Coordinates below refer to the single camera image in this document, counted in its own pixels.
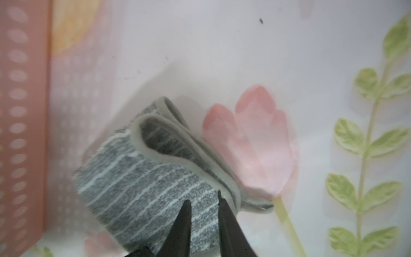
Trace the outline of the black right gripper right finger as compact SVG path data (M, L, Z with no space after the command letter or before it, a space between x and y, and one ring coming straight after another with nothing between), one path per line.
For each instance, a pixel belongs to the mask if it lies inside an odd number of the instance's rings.
M231 208L218 191L218 225L222 257L257 257L247 241Z

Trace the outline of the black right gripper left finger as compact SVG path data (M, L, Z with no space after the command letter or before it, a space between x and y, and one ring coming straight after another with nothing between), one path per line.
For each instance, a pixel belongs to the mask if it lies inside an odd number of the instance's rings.
M154 254L147 246L126 257L189 257L191 248L192 205L185 200L161 247Z

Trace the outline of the grey striped square dishcloth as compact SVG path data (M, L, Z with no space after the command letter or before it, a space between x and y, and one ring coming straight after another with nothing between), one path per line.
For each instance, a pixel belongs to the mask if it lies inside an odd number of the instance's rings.
M218 197L234 214L270 213L229 165L160 97L112 134L72 177L93 216L127 251L159 252L185 200L192 204L190 255L218 257Z

